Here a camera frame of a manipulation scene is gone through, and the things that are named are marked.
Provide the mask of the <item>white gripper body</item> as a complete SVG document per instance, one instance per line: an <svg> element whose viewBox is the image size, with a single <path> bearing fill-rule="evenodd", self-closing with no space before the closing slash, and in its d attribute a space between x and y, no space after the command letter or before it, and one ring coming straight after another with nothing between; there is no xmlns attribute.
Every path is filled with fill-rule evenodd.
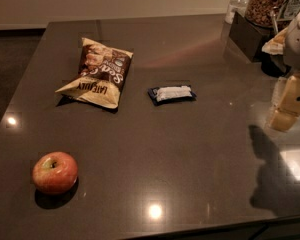
<svg viewBox="0 0 300 240"><path fill-rule="evenodd" d="M300 12L288 26L283 58L286 65L300 70Z"/></svg>

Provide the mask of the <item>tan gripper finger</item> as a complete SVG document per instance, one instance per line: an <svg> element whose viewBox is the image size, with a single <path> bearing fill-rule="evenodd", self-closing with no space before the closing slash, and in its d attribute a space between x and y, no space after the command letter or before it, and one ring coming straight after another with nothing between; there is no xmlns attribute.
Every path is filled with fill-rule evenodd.
<svg viewBox="0 0 300 240"><path fill-rule="evenodd" d="M270 117L269 126L277 131L288 131L297 121L297 117L288 113L275 110Z"/></svg>
<svg viewBox="0 0 300 240"><path fill-rule="evenodd" d="M289 114L300 116L300 77L291 76L287 80L278 108Z"/></svg>

